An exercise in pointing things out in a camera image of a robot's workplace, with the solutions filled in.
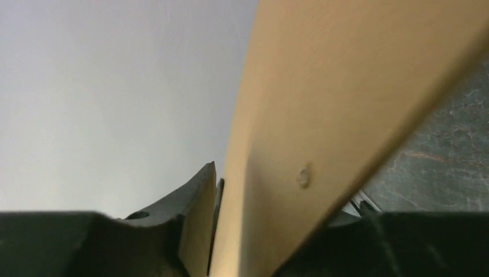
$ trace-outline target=beige wooden plank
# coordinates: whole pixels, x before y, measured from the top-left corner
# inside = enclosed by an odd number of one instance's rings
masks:
[[[212,162],[206,173],[202,191],[185,216],[178,257],[191,277],[206,277],[210,238],[216,200],[216,168]]]
[[[270,276],[481,57],[488,11],[487,0],[261,0],[210,275]]]

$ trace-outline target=marble surface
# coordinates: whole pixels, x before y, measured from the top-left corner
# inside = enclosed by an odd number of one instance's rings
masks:
[[[383,210],[489,210],[489,59],[365,188]]]

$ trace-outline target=white wall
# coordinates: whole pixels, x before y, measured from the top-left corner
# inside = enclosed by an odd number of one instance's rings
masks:
[[[124,217],[220,175],[256,4],[0,1],[0,209]]]

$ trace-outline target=screw head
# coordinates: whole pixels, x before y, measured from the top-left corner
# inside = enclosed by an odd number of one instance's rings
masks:
[[[309,166],[304,166],[299,171],[299,176],[297,178],[297,182],[301,186],[301,188],[305,189],[309,186],[310,172]]]

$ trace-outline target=hole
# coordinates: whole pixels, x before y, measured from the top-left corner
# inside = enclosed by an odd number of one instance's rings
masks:
[[[149,212],[146,211],[138,211],[130,214],[126,219],[141,219],[149,217]]]

